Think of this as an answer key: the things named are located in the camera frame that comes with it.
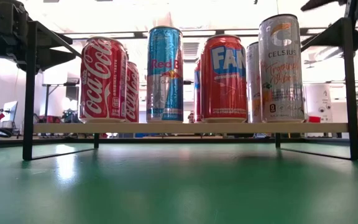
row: celsius logo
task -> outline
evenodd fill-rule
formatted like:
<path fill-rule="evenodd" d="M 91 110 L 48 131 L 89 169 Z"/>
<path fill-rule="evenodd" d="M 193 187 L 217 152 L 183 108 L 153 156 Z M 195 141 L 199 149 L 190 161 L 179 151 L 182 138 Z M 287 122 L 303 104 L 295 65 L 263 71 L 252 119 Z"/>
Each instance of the celsius logo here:
<path fill-rule="evenodd" d="M 291 24 L 289 22 L 276 25 L 270 32 L 272 42 L 276 46 L 287 46 L 292 43 L 291 41 Z"/>
<path fill-rule="evenodd" d="M 240 73 L 245 75 L 246 58 L 244 48 L 216 47 L 211 50 L 214 72 L 218 75 Z"/>

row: soda can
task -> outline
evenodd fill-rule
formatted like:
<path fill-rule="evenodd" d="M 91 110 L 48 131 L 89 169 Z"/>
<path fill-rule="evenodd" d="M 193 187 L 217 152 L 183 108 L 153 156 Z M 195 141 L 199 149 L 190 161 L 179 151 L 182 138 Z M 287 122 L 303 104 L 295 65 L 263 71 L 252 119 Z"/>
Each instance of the soda can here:
<path fill-rule="evenodd" d="M 262 122 L 260 104 L 259 42 L 247 47 L 247 89 L 250 104 L 250 123 Z"/>
<path fill-rule="evenodd" d="M 200 60 L 197 60 L 194 70 L 194 122 L 201 122 Z"/>
<path fill-rule="evenodd" d="M 235 35 L 209 38 L 201 56 L 201 106 L 208 123 L 241 123 L 248 117 L 246 53 Z"/>
<path fill-rule="evenodd" d="M 139 122 L 139 71 L 133 62 L 127 68 L 126 121 Z"/>
<path fill-rule="evenodd" d="M 149 32 L 147 61 L 147 122 L 183 122 L 183 35 L 154 27 Z"/>
<path fill-rule="evenodd" d="M 296 16 L 276 15 L 260 24 L 259 60 L 263 121 L 303 121 L 301 45 Z"/>
<path fill-rule="evenodd" d="M 84 123 L 125 121 L 127 55 L 122 44 L 106 37 L 92 37 L 81 59 L 79 119 Z"/>

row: aluminum can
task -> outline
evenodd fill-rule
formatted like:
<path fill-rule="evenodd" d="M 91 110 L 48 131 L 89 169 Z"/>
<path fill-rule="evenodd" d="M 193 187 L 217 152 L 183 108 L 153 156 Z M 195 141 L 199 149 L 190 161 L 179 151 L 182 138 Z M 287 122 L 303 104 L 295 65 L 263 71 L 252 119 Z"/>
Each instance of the aluminum can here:
<path fill-rule="evenodd" d="M 194 70 L 194 122 L 201 122 L 200 60 L 197 60 Z"/>
<path fill-rule="evenodd" d="M 147 122 L 183 122 L 183 35 L 173 27 L 149 32 Z"/>
<path fill-rule="evenodd" d="M 139 122 L 139 71 L 133 62 L 127 68 L 126 121 Z"/>
<path fill-rule="evenodd" d="M 260 24 L 259 60 L 263 121 L 303 121 L 301 45 L 296 16 L 276 15 Z"/>
<path fill-rule="evenodd" d="M 262 122 L 262 110 L 260 104 L 260 72 L 259 72 L 259 42 L 254 42 L 247 47 L 247 90 L 248 99 L 251 102 L 250 123 Z"/>
<path fill-rule="evenodd" d="M 84 123 L 123 122 L 127 72 L 124 47 L 114 39 L 92 37 L 81 59 L 79 119 Z"/>
<path fill-rule="evenodd" d="M 209 38 L 201 56 L 201 106 L 203 121 L 241 123 L 248 117 L 246 53 L 239 37 Z"/>

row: metal frame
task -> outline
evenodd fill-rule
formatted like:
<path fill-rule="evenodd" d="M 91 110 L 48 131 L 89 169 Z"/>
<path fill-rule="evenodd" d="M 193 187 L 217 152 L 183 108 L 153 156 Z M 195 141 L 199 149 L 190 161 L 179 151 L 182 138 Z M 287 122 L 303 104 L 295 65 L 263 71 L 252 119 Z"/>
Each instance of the metal frame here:
<path fill-rule="evenodd" d="M 347 96 L 347 118 L 348 124 L 347 129 L 350 136 L 350 157 L 336 157 L 330 156 L 326 154 L 318 154 L 313 152 L 306 151 L 297 151 L 292 149 L 284 149 L 281 148 L 281 136 L 280 133 L 276 133 L 275 145 L 279 150 L 284 151 L 294 151 L 301 152 L 306 154 L 314 154 L 319 156 L 327 156 L 327 157 L 336 157 L 341 159 L 350 159 L 350 160 L 358 160 L 358 124 L 357 124 L 357 105 L 356 105 L 356 87 L 355 87 L 355 78 L 354 78 L 354 62 L 353 62 L 353 44 L 352 44 L 352 20 L 350 18 L 341 18 L 336 22 L 337 26 L 332 25 L 322 34 L 318 35 L 316 38 L 322 38 L 320 36 L 327 36 L 327 32 L 333 33 L 334 27 L 340 26 L 341 30 L 341 46 L 344 49 L 344 63 L 345 63 L 345 77 L 346 77 L 346 96 Z M 33 146 L 33 113 L 34 113 L 34 89 L 35 89 L 35 75 L 37 74 L 37 66 L 36 66 L 36 46 L 37 46 L 37 29 L 44 31 L 47 35 L 50 35 L 53 39 L 55 39 L 59 44 L 67 47 L 67 43 L 64 42 L 60 38 L 56 38 L 57 36 L 50 32 L 46 27 L 37 21 L 29 22 L 29 33 L 27 40 L 27 74 L 26 74 L 26 86 L 25 86 L 25 113 L 24 113 L 24 140 L 23 140 L 23 160 L 31 161 L 34 159 L 43 159 L 54 156 L 62 156 L 66 154 L 73 154 L 76 152 L 90 151 L 97 149 L 99 147 L 99 134 L 94 134 L 94 148 L 93 149 L 85 149 L 82 151 L 69 152 L 64 154 L 51 154 L 47 156 L 33 157 L 32 155 L 32 146 Z M 307 46 L 304 46 L 302 50 L 307 49 L 311 43 Z"/>

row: metal leg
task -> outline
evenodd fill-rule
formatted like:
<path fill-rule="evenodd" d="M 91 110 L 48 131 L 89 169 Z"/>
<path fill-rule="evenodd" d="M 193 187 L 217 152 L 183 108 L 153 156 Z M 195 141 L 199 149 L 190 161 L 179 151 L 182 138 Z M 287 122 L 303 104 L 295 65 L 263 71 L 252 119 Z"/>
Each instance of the metal leg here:
<path fill-rule="evenodd" d="M 351 160 L 358 159 L 358 123 L 357 123 L 357 103 L 356 85 L 354 78 L 353 61 L 353 39 L 352 21 L 349 18 L 342 19 L 342 47 L 345 63 L 346 81 L 346 105 L 347 105 L 347 128 L 349 130 L 349 140 L 351 147 Z"/>
<path fill-rule="evenodd" d="M 281 148 L 281 133 L 275 134 L 276 149 Z"/>
<path fill-rule="evenodd" d="M 45 118 L 46 123 L 48 122 L 49 87 L 50 87 L 50 85 L 47 85 L 47 96 L 45 97 L 45 114 L 44 114 L 44 118 Z"/>
<path fill-rule="evenodd" d="M 23 137 L 23 160 L 32 160 L 32 134 L 34 118 L 34 89 L 35 70 L 37 61 L 37 22 L 28 22 L 27 53 L 25 60 L 27 72 L 25 77 L 25 103 L 24 103 L 24 137 Z"/>
<path fill-rule="evenodd" d="M 99 149 L 99 133 L 94 134 L 93 147 Z"/>

